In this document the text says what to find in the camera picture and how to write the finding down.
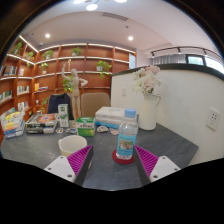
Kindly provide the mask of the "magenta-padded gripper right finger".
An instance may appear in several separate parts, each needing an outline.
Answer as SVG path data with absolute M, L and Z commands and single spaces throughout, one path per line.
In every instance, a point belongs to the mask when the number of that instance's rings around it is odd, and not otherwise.
M 156 156 L 139 146 L 134 146 L 134 160 L 143 186 L 180 170 L 167 156 Z

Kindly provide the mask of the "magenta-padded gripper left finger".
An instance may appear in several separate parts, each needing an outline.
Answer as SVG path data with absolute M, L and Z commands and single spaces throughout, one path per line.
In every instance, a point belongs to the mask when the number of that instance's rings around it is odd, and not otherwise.
M 68 157 L 57 157 L 45 168 L 45 171 L 82 186 L 92 157 L 93 146 L 89 145 Z

